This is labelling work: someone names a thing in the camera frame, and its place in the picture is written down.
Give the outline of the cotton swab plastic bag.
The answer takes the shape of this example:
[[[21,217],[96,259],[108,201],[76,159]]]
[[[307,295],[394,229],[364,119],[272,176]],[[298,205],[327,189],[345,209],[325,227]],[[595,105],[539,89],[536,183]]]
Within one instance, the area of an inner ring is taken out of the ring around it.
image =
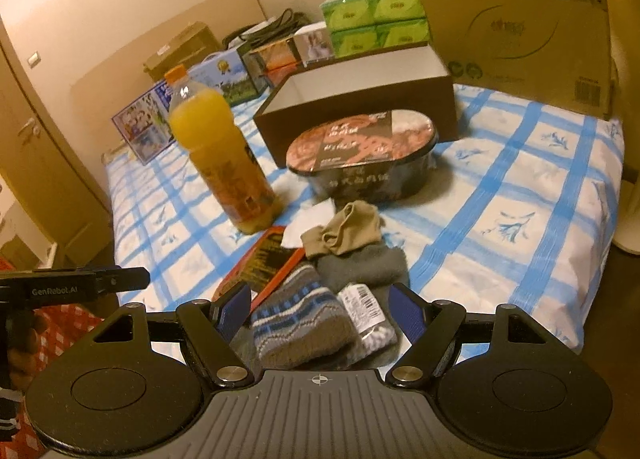
[[[364,355],[382,351],[397,342],[396,330],[380,303],[364,283],[350,283],[338,294],[356,331]]]

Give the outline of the dark grey fuzzy cloth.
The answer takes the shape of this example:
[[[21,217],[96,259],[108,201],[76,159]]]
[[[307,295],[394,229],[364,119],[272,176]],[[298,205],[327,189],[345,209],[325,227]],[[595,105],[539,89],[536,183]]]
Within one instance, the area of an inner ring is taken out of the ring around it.
[[[319,257],[316,268],[323,283],[334,293],[352,283],[364,283],[370,289],[393,283],[410,285],[404,250],[384,242],[371,243],[344,255]]]

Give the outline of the red black packet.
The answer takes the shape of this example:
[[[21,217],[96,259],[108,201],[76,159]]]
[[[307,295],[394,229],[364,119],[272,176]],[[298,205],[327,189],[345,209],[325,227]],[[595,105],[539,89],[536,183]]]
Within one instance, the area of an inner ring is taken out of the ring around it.
[[[305,257],[303,248],[285,248],[284,231],[284,226],[271,226],[264,231],[221,280],[214,292],[213,301],[220,299],[237,283],[246,283],[250,287],[252,298],[250,312],[256,311]]]

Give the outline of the striped knitted grey sock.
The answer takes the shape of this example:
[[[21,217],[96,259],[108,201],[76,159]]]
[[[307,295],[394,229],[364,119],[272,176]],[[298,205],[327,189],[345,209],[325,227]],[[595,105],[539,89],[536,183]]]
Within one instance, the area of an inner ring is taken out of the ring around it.
[[[257,357],[267,369],[294,369],[331,356],[357,340],[344,305],[314,265],[294,267],[250,315]]]

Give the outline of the beige sock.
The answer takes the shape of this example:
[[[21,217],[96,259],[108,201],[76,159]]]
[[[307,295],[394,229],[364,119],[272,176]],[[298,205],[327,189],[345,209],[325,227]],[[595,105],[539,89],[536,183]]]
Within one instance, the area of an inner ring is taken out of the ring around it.
[[[325,255],[343,257],[382,241],[380,213],[375,205],[355,200],[344,205],[328,224],[308,229],[300,239],[308,260]]]

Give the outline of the wooden door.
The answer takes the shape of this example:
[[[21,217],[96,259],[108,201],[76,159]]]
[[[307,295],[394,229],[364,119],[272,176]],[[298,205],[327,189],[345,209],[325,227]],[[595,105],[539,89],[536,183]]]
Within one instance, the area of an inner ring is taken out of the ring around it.
[[[80,162],[1,30],[1,176],[58,245],[55,264],[96,264],[113,243],[106,193]]]

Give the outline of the blue checkered bed sheet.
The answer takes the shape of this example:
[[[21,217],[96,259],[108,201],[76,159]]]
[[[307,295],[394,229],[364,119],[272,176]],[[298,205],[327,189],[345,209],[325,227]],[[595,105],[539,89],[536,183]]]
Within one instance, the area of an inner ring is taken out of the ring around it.
[[[613,238],[624,142],[620,123],[472,86],[458,86],[462,138],[435,146],[425,185],[375,205],[382,241],[405,252],[409,287],[470,312],[512,303],[573,351]],[[253,245],[224,214],[180,147],[148,164],[130,150],[106,167],[115,261],[142,266],[150,286],[134,300],[170,311],[212,295]],[[294,369],[387,369],[407,349],[388,312],[388,289],[370,289],[397,342],[364,355],[359,337]],[[250,320],[234,339],[255,370]]]

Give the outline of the blue cartoon flat box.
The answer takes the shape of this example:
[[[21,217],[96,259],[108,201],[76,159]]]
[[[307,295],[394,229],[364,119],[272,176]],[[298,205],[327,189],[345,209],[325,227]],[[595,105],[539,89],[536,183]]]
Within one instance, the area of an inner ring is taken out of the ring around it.
[[[171,87],[160,81],[122,108],[112,122],[142,164],[148,164],[174,141],[169,123]]]

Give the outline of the white tissue paper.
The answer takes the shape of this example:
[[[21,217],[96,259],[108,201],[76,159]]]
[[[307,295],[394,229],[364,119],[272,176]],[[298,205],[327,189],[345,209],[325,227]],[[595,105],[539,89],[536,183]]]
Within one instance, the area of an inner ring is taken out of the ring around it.
[[[302,235],[311,228],[326,226],[333,219],[335,213],[334,201],[331,198],[312,207],[303,208],[286,225],[281,241],[282,247],[286,249],[302,248]]]

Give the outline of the black instant noodle bowl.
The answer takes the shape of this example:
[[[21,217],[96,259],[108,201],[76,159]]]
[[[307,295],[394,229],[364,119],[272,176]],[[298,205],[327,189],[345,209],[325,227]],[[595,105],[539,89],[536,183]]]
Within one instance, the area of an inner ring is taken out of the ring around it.
[[[425,185],[437,143],[431,118],[386,110],[305,131],[288,147],[286,166],[337,205],[358,199],[382,204],[408,198]]]

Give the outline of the wooden headboard panel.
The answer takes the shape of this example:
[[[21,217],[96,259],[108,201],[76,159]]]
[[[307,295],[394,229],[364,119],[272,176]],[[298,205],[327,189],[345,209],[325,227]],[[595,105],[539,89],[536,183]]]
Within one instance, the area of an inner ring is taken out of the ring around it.
[[[116,143],[112,117],[177,64],[196,64],[224,48],[222,40],[265,19],[259,0],[205,0],[135,38],[70,91],[81,137],[94,144]]]

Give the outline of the orange juice bottle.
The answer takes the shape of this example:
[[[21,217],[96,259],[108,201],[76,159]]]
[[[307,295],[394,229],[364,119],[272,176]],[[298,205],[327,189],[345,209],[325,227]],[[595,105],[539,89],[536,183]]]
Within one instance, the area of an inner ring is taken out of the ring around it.
[[[227,101],[182,65],[167,71],[165,80],[171,87],[172,135],[231,223],[247,235],[271,226],[282,211],[281,202]]]

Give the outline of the blue milk carton box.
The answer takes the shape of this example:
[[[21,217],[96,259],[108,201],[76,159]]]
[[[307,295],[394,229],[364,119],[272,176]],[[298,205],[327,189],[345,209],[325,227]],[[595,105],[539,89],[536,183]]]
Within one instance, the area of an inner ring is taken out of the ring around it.
[[[262,94],[237,49],[207,55],[188,72],[193,80],[221,94],[230,106],[249,102]]]

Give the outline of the small brown cardboard box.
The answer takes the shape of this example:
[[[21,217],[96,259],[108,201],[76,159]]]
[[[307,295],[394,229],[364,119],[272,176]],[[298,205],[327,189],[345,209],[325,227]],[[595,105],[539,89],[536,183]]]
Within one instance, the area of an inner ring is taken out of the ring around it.
[[[154,81],[163,80],[167,71],[183,65],[186,69],[224,48],[206,23],[195,22],[159,48],[143,63],[143,71]]]

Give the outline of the dark brown open box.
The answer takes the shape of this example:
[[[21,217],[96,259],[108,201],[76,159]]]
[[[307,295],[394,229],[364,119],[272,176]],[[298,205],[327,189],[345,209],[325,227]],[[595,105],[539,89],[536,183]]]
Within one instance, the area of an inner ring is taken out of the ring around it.
[[[459,137],[454,81],[426,42],[352,55],[288,75],[254,115],[279,168],[299,134],[341,118],[408,109],[435,123],[442,142]]]

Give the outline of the orange red noodle boxes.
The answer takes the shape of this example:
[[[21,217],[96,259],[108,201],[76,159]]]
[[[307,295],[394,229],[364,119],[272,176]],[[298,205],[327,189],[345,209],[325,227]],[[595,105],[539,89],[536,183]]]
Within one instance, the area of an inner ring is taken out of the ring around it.
[[[258,46],[248,55],[257,64],[260,75],[272,88],[280,86],[287,76],[303,68],[293,36]]]

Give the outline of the white product box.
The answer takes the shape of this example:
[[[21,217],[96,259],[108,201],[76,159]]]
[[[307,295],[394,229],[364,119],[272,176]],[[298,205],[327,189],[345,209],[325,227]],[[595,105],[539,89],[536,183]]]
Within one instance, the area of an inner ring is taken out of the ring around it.
[[[303,26],[293,36],[296,50],[305,67],[334,57],[331,35],[325,22]]]

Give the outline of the green tissue pack bundle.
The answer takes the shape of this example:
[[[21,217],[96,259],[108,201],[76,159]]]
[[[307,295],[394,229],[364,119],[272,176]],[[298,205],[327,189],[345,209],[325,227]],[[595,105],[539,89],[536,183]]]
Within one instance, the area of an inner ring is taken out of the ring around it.
[[[320,10],[337,58],[431,40],[421,0],[326,0]]]

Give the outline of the large cardboard box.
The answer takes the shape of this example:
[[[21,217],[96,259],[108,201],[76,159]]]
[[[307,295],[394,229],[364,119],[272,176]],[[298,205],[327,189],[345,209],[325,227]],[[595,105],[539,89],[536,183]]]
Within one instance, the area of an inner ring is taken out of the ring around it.
[[[421,0],[434,51],[469,86],[606,118],[606,0]]]

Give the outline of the wall light switch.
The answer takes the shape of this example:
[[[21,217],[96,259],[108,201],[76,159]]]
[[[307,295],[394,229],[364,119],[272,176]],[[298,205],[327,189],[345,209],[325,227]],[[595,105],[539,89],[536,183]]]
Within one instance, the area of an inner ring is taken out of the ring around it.
[[[40,62],[41,62],[41,57],[38,52],[35,52],[34,54],[30,55],[27,60],[28,66],[30,68],[36,67]]]

